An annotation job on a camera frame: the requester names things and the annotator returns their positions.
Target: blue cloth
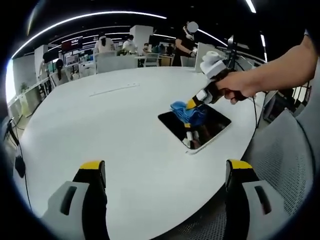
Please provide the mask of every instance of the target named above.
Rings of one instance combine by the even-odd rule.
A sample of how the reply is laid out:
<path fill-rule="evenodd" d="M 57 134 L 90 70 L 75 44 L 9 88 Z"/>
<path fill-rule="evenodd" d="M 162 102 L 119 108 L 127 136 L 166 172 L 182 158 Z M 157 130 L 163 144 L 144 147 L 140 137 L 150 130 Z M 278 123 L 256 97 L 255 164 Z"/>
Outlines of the blue cloth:
<path fill-rule="evenodd" d="M 170 107 L 181 122 L 191 124 L 192 127 L 202 125 L 206 120 L 207 111 L 202 106 L 187 110 L 187 104 L 176 101 Z"/>

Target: person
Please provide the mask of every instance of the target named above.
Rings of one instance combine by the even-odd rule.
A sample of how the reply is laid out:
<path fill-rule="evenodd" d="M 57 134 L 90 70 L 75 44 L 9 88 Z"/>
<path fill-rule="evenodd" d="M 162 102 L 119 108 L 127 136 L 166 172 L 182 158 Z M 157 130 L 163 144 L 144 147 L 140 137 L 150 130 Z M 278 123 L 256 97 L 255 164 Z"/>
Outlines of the person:
<path fill-rule="evenodd" d="M 95 43 L 94 48 L 96 53 L 105 53 L 115 50 L 114 42 L 111 38 L 105 35 L 101 36 L 99 40 Z"/>
<path fill-rule="evenodd" d="M 142 49 L 142 54 L 145 56 L 147 54 L 151 53 L 151 51 L 149 51 L 149 43 L 145 43 Z"/>
<path fill-rule="evenodd" d="M 48 52 L 45 52 L 42 56 L 42 61 L 39 66 L 38 79 L 43 80 L 49 76 L 49 65 L 48 65 Z"/>
<path fill-rule="evenodd" d="M 248 71 L 232 72 L 217 82 L 226 99 L 237 103 L 233 91 L 252 97 L 261 91 L 289 89 L 302 86 L 314 78 L 318 54 L 305 33 L 300 45 L 294 46 L 278 59 Z"/>
<path fill-rule="evenodd" d="M 159 46 L 159 53 L 160 55 L 163 55 L 165 54 L 165 52 L 166 52 L 166 47 L 161 43 Z"/>
<path fill-rule="evenodd" d="M 160 53 L 160 48 L 158 43 L 153 46 L 151 52 L 153 52 L 154 54 Z"/>
<path fill-rule="evenodd" d="M 171 56 L 174 52 L 174 48 L 171 46 L 171 43 L 166 47 L 166 54 Z"/>
<path fill-rule="evenodd" d="M 58 79 L 61 80 L 62 79 L 62 68 L 64 67 L 64 62 L 61 59 L 58 59 L 55 62 L 55 68 L 57 70 L 58 73 Z"/>
<path fill-rule="evenodd" d="M 125 41 L 123 43 L 122 49 L 130 52 L 130 53 L 135 53 L 136 52 L 136 45 L 134 43 L 134 36 L 133 35 L 129 35 L 129 37 L 127 38 L 127 41 Z"/>
<path fill-rule="evenodd" d="M 193 52 L 193 48 L 195 45 L 195 37 L 194 35 L 188 31 L 186 24 L 178 31 L 175 39 L 175 55 L 173 58 L 172 66 L 181 67 L 181 59 L 180 57 L 194 57 L 195 53 Z"/>

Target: table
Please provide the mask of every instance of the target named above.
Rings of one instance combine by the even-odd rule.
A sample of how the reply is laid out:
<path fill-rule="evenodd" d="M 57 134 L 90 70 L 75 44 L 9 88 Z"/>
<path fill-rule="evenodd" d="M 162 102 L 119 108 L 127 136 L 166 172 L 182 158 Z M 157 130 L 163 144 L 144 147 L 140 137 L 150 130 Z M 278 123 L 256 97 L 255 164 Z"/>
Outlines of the table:
<path fill-rule="evenodd" d="M 135 56 L 134 58 L 138 60 L 142 60 L 142 59 L 146 59 L 146 56 Z"/>
<path fill-rule="evenodd" d="M 223 185 L 226 160 L 241 159 L 256 124 L 251 100 L 231 105 L 221 98 L 212 107 L 231 125 L 198 153 L 186 154 L 158 115 L 207 82 L 191 67 L 144 67 L 55 88 L 20 139 L 34 213 L 44 214 L 49 197 L 81 164 L 104 160 L 110 239 L 152 239 L 189 218 Z M 256 98 L 258 118 L 264 97 Z M 13 178 L 27 199 L 24 179 L 15 170 Z"/>

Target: computer screen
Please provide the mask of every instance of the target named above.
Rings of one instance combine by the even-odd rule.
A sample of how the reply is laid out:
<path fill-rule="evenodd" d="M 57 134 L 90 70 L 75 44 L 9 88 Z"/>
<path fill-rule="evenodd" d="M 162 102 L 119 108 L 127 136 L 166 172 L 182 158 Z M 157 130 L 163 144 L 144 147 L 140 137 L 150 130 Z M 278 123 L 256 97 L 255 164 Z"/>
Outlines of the computer screen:
<path fill-rule="evenodd" d="M 83 45 L 82 43 L 83 43 L 82 38 L 65 41 L 61 44 L 62 53 L 65 54 L 70 51 L 81 49 Z"/>

